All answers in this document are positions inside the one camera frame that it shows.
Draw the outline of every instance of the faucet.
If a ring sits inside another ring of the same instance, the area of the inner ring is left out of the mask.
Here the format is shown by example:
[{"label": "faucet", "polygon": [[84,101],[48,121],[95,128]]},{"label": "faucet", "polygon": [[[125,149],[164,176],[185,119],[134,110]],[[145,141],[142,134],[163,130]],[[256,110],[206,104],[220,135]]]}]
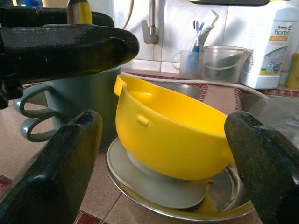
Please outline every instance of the faucet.
[{"label": "faucet", "polygon": [[145,43],[157,44],[159,37],[156,34],[156,0],[149,0],[149,26],[146,20],[142,21],[143,39]]}]

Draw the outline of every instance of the yellow bowl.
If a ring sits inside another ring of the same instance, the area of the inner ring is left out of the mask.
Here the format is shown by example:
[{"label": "yellow bowl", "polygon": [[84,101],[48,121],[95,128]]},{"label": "yellow bowl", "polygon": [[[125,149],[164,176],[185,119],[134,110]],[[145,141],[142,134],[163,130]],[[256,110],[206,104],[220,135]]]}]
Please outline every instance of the yellow bowl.
[{"label": "yellow bowl", "polygon": [[143,165],[184,180],[209,178],[234,159],[226,115],[198,100],[139,78],[118,75],[116,131]]}]

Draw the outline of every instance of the kitchen counter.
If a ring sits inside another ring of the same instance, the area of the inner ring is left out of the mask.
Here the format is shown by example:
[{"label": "kitchen counter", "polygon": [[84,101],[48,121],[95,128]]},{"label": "kitchen counter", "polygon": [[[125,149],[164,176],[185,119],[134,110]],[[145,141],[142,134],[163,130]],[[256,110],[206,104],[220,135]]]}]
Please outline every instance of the kitchen counter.
[{"label": "kitchen counter", "polygon": [[[235,89],[208,86],[203,102],[229,114],[236,111],[238,101]],[[25,140],[20,126],[26,117],[20,115],[10,102],[10,106],[0,111],[0,193],[7,188],[23,165],[36,154],[45,143],[32,143]],[[44,108],[28,104],[28,109]],[[52,128],[50,120],[36,127],[36,131]],[[176,220],[157,214],[133,202],[114,185],[108,174],[105,162],[106,151],[99,152],[93,175],[84,197],[77,224],[188,224],[193,222]],[[240,218],[218,222],[219,224],[261,224],[255,211]]]}]

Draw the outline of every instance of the white bottle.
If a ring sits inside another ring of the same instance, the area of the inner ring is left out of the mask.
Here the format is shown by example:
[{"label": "white bottle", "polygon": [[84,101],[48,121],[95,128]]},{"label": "white bottle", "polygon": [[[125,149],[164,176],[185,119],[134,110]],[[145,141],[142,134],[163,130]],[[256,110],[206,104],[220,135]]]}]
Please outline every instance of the white bottle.
[{"label": "white bottle", "polygon": [[299,9],[289,0],[270,0],[252,16],[250,36],[243,45],[251,56],[244,63],[240,83],[254,89],[275,89]]}]

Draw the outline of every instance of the white plate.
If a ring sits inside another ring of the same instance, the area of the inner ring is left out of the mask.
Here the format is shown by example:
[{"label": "white plate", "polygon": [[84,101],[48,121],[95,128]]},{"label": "white plate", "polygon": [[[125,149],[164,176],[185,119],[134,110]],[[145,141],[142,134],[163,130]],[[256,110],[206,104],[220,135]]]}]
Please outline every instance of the white plate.
[{"label": "white plate", "polygon": [[145,174],[132,163],[118,138],[108,149],[107,163],[121,183],[145,199],[164,207],[190,208],[199,204],[207,191],[206,181],[186,181]]}]

